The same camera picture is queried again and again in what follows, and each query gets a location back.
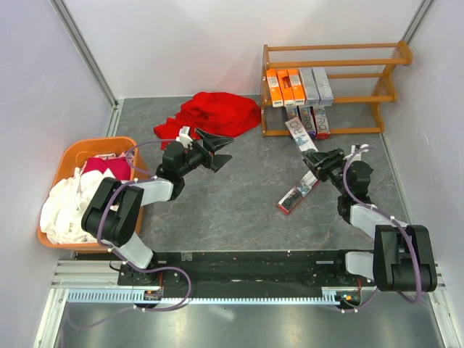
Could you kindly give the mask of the red R&O box bottom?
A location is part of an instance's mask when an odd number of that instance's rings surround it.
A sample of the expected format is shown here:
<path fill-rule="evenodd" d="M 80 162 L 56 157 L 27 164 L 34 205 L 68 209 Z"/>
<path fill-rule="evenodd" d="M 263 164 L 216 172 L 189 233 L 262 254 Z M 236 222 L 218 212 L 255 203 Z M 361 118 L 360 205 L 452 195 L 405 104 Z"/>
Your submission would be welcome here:
<path fill-rule="evenodd" d="M 313 119 L 316 128 L 316 139 L 327 139 L 331 135 L 331 130 L 328 124 L 326 111 L 323 107 L 313 107 Z"/>

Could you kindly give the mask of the silver toothpaste box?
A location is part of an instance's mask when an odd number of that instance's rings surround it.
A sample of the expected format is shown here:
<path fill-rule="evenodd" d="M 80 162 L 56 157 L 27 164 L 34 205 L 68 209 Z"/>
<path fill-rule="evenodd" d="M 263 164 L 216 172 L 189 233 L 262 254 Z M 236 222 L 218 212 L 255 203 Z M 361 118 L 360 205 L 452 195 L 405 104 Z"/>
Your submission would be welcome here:
<path fill-rule="evenodd" d="M 319 104 L 320 96 L 315 85 L 315 79 L 311 67 L 299 68 L 299 76 L 305 93 L 305 104 L 310 107 L 316 107 Z"/>
<path fill-rule="evenodd" d="M 319 93 L 319 105 L 329 107 L 333 104 L 334 95 L 329 83 L 326 70 L 323 67 L 314 67 L 312 69 L 315 85 Z"/>

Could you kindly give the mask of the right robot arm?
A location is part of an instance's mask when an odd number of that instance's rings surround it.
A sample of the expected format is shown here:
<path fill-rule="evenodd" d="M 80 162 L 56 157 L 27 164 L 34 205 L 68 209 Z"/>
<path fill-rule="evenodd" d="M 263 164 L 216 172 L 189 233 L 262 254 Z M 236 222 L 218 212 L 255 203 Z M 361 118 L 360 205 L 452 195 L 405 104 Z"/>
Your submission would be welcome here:
<path fill-rule="evenodd" d="M 374 281 L 379 291 L 414 291 L 418 296 L 433 292 L 438 275 L 428 229 L 400 222 L 372 203 L 368 189 L 373 168 L 359 158 L 367 150 L 369 146 L 360 147 L 349 156 L 341 149 L 302 153 L 312 174 L 339 191 L 339 215 L 374 241 L 371 252 L 347 252 L 332 267 L 333 279 L 346 286 L 362 276 Z"/>

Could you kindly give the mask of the orange toothpaste box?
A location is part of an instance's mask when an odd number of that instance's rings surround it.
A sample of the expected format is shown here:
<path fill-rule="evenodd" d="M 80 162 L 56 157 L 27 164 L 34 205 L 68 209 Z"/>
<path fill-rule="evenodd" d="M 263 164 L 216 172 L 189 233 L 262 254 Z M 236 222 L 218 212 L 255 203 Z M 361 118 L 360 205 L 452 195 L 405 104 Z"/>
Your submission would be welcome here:
<path fill-rule="evenodd" d="M 275 69 L 271 68 L 266 71 L 266 81 L 270 92 L 270 100 L 273 107 L 283 106 L 283 97 L 278 82 L 278 76 Z"/>
<path fill-rule="evenodd" d="M 306 102 L 305 91 L 299 76 L 298 69 L 288 69 L 290 85 L 294 97 L 294 104 L 296 106 L 304 105 Z"/>

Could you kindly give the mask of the purple R&O box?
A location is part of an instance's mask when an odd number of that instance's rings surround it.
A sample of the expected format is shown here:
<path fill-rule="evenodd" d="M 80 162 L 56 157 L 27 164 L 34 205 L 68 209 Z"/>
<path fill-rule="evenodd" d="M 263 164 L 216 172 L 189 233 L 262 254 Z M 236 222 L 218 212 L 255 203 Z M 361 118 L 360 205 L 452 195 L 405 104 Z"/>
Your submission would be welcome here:
<path fill-rule="evenodd" d="M 303 124 L 304 129 L 307 131 L 311 138 L 316 137 L 316 128 L 311 113 L 311 108 L 307 106 L 298 106 L 299 118 Z"/>
<path fill-rule="evenodd" d="M 296 106 L 286 107 L 287 120 L 299 119 L 299 110 Z"/>

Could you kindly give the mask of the orange toothpaste box top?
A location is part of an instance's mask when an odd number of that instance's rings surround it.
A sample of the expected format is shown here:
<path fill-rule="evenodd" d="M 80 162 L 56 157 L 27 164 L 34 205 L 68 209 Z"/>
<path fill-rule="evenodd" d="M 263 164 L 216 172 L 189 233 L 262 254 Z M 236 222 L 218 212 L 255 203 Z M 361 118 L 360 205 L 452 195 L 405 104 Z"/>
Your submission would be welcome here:
<path fill-rule="evenodd" d="M 290 85 L 294 97 L 294 104 L 296 106 L 304 105 L 306 102 L 305 91 L 299 76 L 298 69 L 288 69 Z"/>

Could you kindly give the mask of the orange toothpaste box windowed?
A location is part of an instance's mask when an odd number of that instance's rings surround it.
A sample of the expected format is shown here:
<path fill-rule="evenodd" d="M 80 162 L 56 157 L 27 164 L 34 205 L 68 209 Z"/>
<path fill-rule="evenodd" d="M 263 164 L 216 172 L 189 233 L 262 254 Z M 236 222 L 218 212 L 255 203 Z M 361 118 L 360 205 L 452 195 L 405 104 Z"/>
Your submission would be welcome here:
<path fill-rule="evenodd" d="M 287 70 L 277 70 L 278 82 L 283 97 L 283 104 L 285 107 L 294 106 L 294 95 L 290 84 L 289 74 Z"/>

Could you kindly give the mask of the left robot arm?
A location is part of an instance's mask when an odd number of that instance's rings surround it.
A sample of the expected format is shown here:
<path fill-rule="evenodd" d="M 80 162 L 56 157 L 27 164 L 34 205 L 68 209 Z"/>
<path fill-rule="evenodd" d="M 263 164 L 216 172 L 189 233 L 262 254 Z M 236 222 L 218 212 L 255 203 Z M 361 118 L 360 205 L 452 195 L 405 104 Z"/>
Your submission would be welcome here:
<path fill-rule="evenodd" d="M 231 137 L 210 134 L 200 128 L 194 133 L 198 140 L 191 137 L 188 127 L 182 128 L 175 140 L 167 143 L 156 173 L 150 173 L 148 178 L 103 179 L 81 218 L 81 228 L 132 267 L 134 277 L 143 285 L 153 284 L 164 271 L 181 270 L 160 267 L 156 253 L 135 232 L 140 209 L 177 199 L 185 187 L 184 177 L 198 167 L 216 173 L 232 159 L 229 154 L 217 153 L 233 142 Z"/>

